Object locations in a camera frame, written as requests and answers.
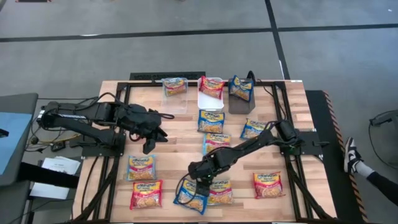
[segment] person's leg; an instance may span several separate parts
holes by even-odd
[[[356,150],[355,142],[353,138],[348,138],[345,146],[345,159],[344,159],[344,170],[352,174],[358,173],[365,177],[370,183],[380,190],[392,203],[398,206],[398,184],[391,180],[383,177],[376,171],[368,167],[363,160],[361,155]]]

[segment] black pants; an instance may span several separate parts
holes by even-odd
[[[392,203],[398,206],[398,184],[383,177],[377,172],[373,172],[369,175],[367,180],[377,187]]]

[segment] clear plastic container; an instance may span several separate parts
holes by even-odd
[[[222,78],[210,78],[222,82]],[[221,99],[217,99],[211,96],[208,96],[201,91],[199,91],[201,83],[201,78],[198,79],[198,107],[201,110],[211,111],[214,113],[220,113],[224,108],[224,98],[223,94],[221,94]]]
[[[186,114],[188,110],[188,80],[183,78],[186,83],[187,91],[176,95],[166,96],[163,85],[163,98],[161,103],[161,112],[170,114]]]

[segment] gray table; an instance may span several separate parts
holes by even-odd
[[[34,114],[37,94],[22,94],[12,96],[0,96],[0,112]],[[19,168],[24,155],[26,141],[30,126],[26,127],[19,143],[10,158],[10,161],[0,175],[0,217],[2,223],[9,223],[16,217],[20,217],[13,223],[21,223],[21,215],[25,209],[25,203],[29,192],[28,180],[16,182]]]

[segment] person's foot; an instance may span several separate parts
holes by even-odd
[[[361,155],[359,155],[358,151],[356,150],[355,142],[352,137],[349,137],[347,139],[346,145],[345,145],[345,157],[344,157],[344,171],[345,172],[350,172],[350,173],[356,173],[358,172],[356,170],[356,165],[361,159]]]

